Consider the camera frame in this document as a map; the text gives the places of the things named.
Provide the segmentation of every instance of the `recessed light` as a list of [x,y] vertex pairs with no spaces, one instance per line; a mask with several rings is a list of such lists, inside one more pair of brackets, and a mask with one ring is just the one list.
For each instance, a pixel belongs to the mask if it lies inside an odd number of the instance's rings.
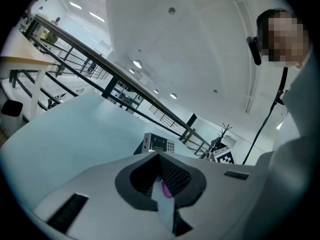
[[95,15],[95,14],[92,13],[91,11],[90,11],[90,14],[91,14],[93,17],[96,17],[98,20],[100,20],[100,21],[102,21],[102,22],[105,22],[105,20],[104,20],[103,18],[99,17],[98,15]]
[[92,33],[92,31],[91,30],[89,30],[89,29],[87,29],[86,27],[83,27],[85,30],[88,30],[90,33]]
[[77,5],[77,4],[73,3],[73,2],[70,2],[70,5],[72,5],[74,7],[77,7],[78,9],[82,10],[80,5]]
[[142,69],[142,63],[140,60],[134,60],[133,64],[136,65],[139,69]]
[[174,98],[175,100],[177,99],[177,95],[176,95],[175,93],[171,93],[170,96],[171,96],[172,98]]

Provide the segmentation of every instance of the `handrail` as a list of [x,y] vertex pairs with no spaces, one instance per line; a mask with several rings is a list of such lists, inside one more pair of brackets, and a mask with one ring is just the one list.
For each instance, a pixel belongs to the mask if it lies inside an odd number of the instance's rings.
[[[34,41],[38,46],[40,46],[43,50],[45,50],[46,52],[50,51],[47,47],[45,47],[43,44],[41,44],[38,40],[36,40],[33,37],[30,37],[30,39],[32,41]],[[86,78],[83,74],[77,72],[72,66],[70,66],[69,64],[67,64],[65,61],[63,61],[62,59],[60,59],[58,56],[54,55],[53,53],[51,54],[51,57],[53,57],[56,61],[58,61],[59,63],[61,63],[64,67],[66,67],[68,70],[70,70],[71,72],[73,72],[77,77],[81,78],[82,80],[86,81],[88,84],[92,85],[94,88],[98,89],[100,92],[103,92],[104,89],[102,87],[100,87],[99,85],[97,85],[95,82],[89,80],[88,78]]]
[[[198,133],[196,133],[193,129],[191,129],[185,122],[183,122],[179,117],[177,117],[174,113],[172,113],[166,106],[164,106],[160,101],[155,99],[154,96],[152,96],[149,92],[147,92],[145,89],[143,89],[139,84],[137,84],[134,80],[132,80],[129,76],[127,76],[124,72],[122,72],[120,69],[118,69],[116,66],[114,66],[111,62],[107,61],[103,57],[101,57],[97,52],[92,50],[91,48],[87,47],[85,44],[77,40],[74,36],[70,35],[66,31],[62,30],[59,28],[57,25],[53,24],[52,22],[46,20],[42,16],[36,14],[33,20],[42,26],[44,26],[46,29],[48,29],[50,32],[56,34],[59,38],[64,40],[66,43],[71,45],[73,48],[78,50],[80,53],[85,55],[87,58],[91,59],[94,61],[97,65],[99,65],[101,68],[112,74],[114,77],[118,78],[123,82],[125,85],[130,86],[137,94],[142,96],[144,99],[146,99],[149,103],[154,105],[156,108],[164,112],[168,117],[170,117],[172,120],[177,122],[179,125],[183,126],[188,132],[191,132],[194,136],[196,136],[199,140],[204,142],[209,146],[209,143],[206,142]],[[40,45],[42,49],[45,51],[48,51],[49,49],[46,49],[45,46],[40,44],[39,41],[35,40],[33,37],[30,36],[30,31],[27,30],[26,32],[26,37],[32,39],[34,42],[37,43],[37,45]],[[57,56],[55,56],[55,59],[63,63],[61,59],[59,59]],[[68,68],[70,71],[75,71],[71,66]],[[90,83],[91,81],[88,81],[85,77],[82,78],[86,82]],[[97,88],[99,91],[103,92],[104,90],[98,86]]]
[[[25,93],[32,99],[32,93],[28,90],[27,87],[25,87],[25,85],[19,80],[19,78],[17,76],[15,76],[15,80],[17,81],[17,83],[21,86],[21,88],[25,91]],[[48,108],[43,105],[39,100],[38,100],[38,105],[40,106],[40,108],[42,108],[43,110],[47,111]]]
[[160,120],[160,122],[163,122],[166,126],[168,127],[172,127],[174,125],[179,126],[175,121],[169,118],[165,113],[161,112],[155,106],[152,105],[149,108],[149,110],[153,112],[154,116],[157,117]]
[[[117,88],[117,87],[115,87],[114,89],[113,89],[115,92],[117,92],[118,94],[121,94],[121,91]],[[140,103],[139,102],[137,102],[136,100],[134,100],[133,98],[131,98],[130,96],[128,96],[128,97],[126,97],[128,100],[130,100],[131,102],[133,102],[134,104],[136,104],[136,105],[140,105]]]
[[[22,73],[25,74],[25,76],[31,81],[31,83],[35,84],[36,81],[33,79],[33,77],[27,71],[23,70]],[[40,91],[43,92],[47,97],[49,97],[55,103],[57,103],[57,104],[61,103],[57,98],[53,97],[46,89],[41,87]]]
[[115,100],[116,102],[118,102],[118,103],[122,104],[123,106],[128,107],[130,110],[132,110],[133,112],[135,112],[135,113],[139,114],[140,116],[142,116],[142,117],[144,117],[144,118],[148,119],[149,121],[151,121],[151,122],[155,123],[156,125],[161,126],[162,128],[166,129],[167,131],[169,131],[169,132],[171,132],[171,133],[173,133],[173,134],[175,134],[175,135],[177,135],[177,136],[181,137],[181,135],[180,135],[179,133],[177,133],[177,132],[175,132],[175,131],[173,131],[173,130],[169,129],[168,127],[166,127],[166,126],[162,125],[161,123],[159,123],[159,122],[157,122],[157,121],[153,120],[153,119],[152,119],[152,118],[150,118],[149,116],[147,116],[147,115],[143,114],[143,113],[142,113],[142,112],[140,112],[139,110],[137,110],[137,109],[135,109],[134,107],[130,106],[129,104],[125,103],[123,100],[121,100],[121,99],[119,99],[119,98],[117,98],[117,97],[115,97],[115,96],[113,96],[113,95],[111,95],[111,94],[109,95],[109,97],[110,97],[110,98],[112,98],[113,100]]
[[48,72],[45,72],[45,75],[49,77],[52,81],[54,81],[58,86],[60,86],[62,89],[73,95],[74,97],[79,96],[79,94],[75,93],[74,91],[70,90],[68,87],[66,87],[62,82],[59,82],[55,77],[50,75]]
[[[48,45],[51,45],[51,46],[53,46],[53,47],[61,50],[61,51],[64,51],[64,52],[66,52],[66,53],[68,52],[67,50],[65,50],[65,49],[63,49],[63,48],[55,45],[55,44],[52,43],[52,42],[49,42],[47,39],[45,39],[45,38],[43,38],[43,37],[41,37],[40,40],[43,41],[43,42],[45,42],[45,43],[47,43]],[[79,60],[81,60],[81,61],[83,61],[83,62],[85,62],[85,60],[84,60],[83,58],[80,58],[80,57],[78,57],[78,56],[76,56],[76,55],[74,55],[74,54],[72,54],[72,53],[70,53],[70,55],[76,57],[77,59],[79,59]]]

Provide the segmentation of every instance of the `air vent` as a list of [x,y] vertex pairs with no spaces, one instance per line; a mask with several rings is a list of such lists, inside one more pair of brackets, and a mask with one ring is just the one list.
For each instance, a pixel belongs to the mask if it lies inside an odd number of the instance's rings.
[[89,198],[74,194],[56,213],[48,220],[47,224],[61,233],[66,233],[81,209]]
[[243,181],[245,181],[249,177],[249,174],[247,173],[241,173],[241,172],[236,172],[231,170],[228,170],[226,173],[224,173],[224,175],[229,176],[231,178],[236,178],[238,180],[243,180]]

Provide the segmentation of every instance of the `black railing post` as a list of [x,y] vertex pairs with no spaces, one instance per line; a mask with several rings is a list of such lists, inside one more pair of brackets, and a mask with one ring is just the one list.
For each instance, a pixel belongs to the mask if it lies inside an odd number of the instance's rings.
[[12,75],[12,88],[16,88],[18,70],[12,70],[12,71],[14,71]]
[[12,80],[14,79],[14,75],[15,75],[15,71],[14,70],[10,70],[9,83],[12,83]]
[[96,72],[97,68],[98,68],[98,65],[95,66],[94,71],[91,73],[89,79],[94,75],[94,73]]
[[116,84],[118,83],[118,81],[119,81],[118,78],[116,78],[115,76],[112,77],[111,81],[108,83],[108,85],[104,89],[101,96],[104,97],[105,99],[108,98],[112,90],[115,88]]
[[[63,58],[63,61],[64,61],[64,62],[66,61],[66,59],[68,58],[68,56],[70,55],[70,53],[71,53],[71,51],[72,51],[73,49],[74,49],[74,48],[71,47],[71,48],[69,49],[69,51],[66,53],[66,55],[65,55],[64,58]],[[65,69],[65,67],[62,66],[62,64],[60,64],[60,66],[58,66],[58,68],[57,68],[57,70],[56,70],[56,74],[55,74],[55,77],[56,77],[56,78],[59,76],[59,73],[60,73],[60,71],[62,71],[62,69]]]
[[106,75],[107,71],[104,72],[103,76],[101,76],[101,80],[104,79],[105,75]]
[[164,118],[164,116],[165,116],[165,114],[163,114],[163,116],[160,118],[160,122],[161,122],[162,118]]
[[101,73],[102,73],[102,68],[101,68],[100,74],[98,74],[96,79],[98,79],[98,77],[100,77]]
[[194,153],[195,155],[199,152],[199,150],[202,148],[202,146],[204,145],[205,143],[202,142],[201,146],[196,150],[196,152]]
[[82,74],[82,71],[85,69],[86,65],[89,63],[90,60],[86,59],[86,61],[83,63],[81,70],[80,70],[80,74]]
[[181,135],[181,137],[179,138],[179,140],[180,141],[183,141],[183,139],[186,137],[186,135],[188,134],[188,130],[186,129],[185,131],[184,131],[184,133]]

